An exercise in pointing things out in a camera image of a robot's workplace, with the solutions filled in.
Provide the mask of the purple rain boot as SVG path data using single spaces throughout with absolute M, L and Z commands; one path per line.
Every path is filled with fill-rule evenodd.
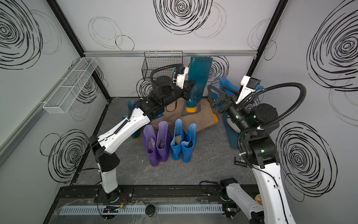
M 158 124 L 158 134 L 157 134 L 157 152 L 159 155 L 159 160 L 161 162 L 167 162 L 170 155 L 170 142 L 171 134 L 168 130 L 168 123 L 166 121 L 161 121 Z
M 152 125 L 146 125 L 143 129 L 144 147 L 147 153 L 150 165 L 156 167 L 159 165 L 159 158 L 156 149 L 157 134 Z

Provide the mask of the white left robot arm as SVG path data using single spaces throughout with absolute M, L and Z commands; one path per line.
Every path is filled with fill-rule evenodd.
M 100 136 L 90 137 L 89 145 L 93 150 L 101 175 L 101 186 L 106 194 L 111 194 L 118 188 L 116 168 L 120 159 L 115 154 L 118 147 L 162 114 L 168 105 L 180 98 L 189 99 L 195 82 L 186 80 L 188 74 L 189 68 L 181 63 L 154 69 L 150 73 L 153 89 L 148 96 L 136 101 L 128 116 L 112 129 Z

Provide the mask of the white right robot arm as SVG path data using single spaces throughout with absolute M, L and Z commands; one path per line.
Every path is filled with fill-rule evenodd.
M 261 103 L 245 112 L 259 95 L 284 87 L 296 87 L 299 96 L 295 103 L 279 115 L 273 106 Z M 209 85 L 208 99 L 211 107 L 220 106 L 219 113 L 227 113 L 240 130 L 237 148 L 240 157 L 253 171 L 262 204 L 255 201 L 234 179 L 221 181 L 225 193 L 246 215 L 251 224 L 293 224 L 294 217 L 283 188 L 280 158 L 270 134 L 279 128 L 279 122 L 291 115 L 304 101 L 306 87 L 300 83 L 283 83 L 257 89 L 235 103 L 224 91 Z

